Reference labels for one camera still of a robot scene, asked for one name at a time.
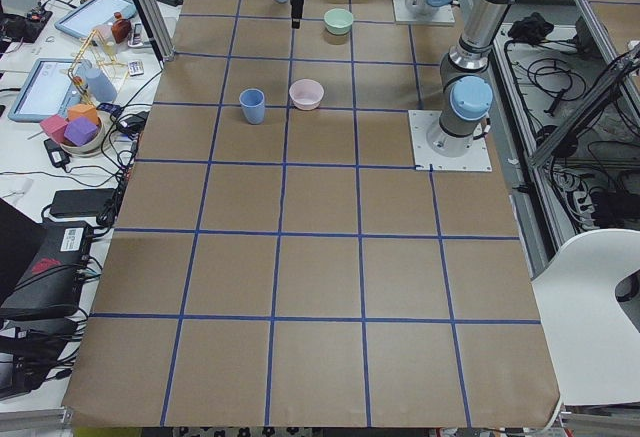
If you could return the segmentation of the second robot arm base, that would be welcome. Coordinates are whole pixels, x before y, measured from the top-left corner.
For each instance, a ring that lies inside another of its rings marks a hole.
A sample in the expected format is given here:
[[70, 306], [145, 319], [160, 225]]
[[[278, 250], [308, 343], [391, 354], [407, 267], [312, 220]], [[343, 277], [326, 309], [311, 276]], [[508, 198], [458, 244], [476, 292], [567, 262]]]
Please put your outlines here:
[[453, 26], [455, 0], [392, 0], [395, 22], [406, 25]]

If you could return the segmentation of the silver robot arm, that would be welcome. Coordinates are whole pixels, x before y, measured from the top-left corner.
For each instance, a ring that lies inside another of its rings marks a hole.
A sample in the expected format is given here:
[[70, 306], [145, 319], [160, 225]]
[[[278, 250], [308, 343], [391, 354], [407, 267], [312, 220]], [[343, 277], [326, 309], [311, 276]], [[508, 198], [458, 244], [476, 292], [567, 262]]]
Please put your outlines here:
[[458, 43], [443, 56], [444, 107], [426, 132], [429, 146], [440, 155], [464, 155], [492, 106], [493, 91], [483, 73], [499, 26], [514, 1], [475, 0]]

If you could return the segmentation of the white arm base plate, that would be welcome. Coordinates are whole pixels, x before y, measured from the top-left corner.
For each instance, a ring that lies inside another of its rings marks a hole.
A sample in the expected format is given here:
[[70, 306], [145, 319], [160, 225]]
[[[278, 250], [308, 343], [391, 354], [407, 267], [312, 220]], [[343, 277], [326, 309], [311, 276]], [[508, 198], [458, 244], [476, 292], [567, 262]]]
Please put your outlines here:
[[484, 129], [480, 122], [466, 137], [448, 135], [440, 126], [440, 111], [410, 110], [409, 130], [414, 168], [418, 171], [491, 172]]

